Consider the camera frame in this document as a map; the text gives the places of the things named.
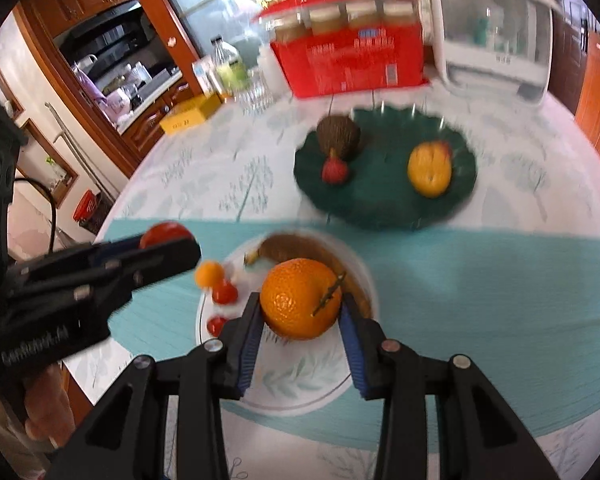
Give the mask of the left hand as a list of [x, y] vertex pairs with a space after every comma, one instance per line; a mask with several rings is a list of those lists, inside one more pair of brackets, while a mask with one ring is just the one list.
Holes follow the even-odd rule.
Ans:
[[40, 452], [36, 446], [44, 451], [61, 448], [76, 430], [59, 364], [27, 381], [24, 407], [27, 420], [19, 430], [9, 421], [0, 399], [0, 452], [19, 478], [37, 479], [43, 466], [35, 456]]

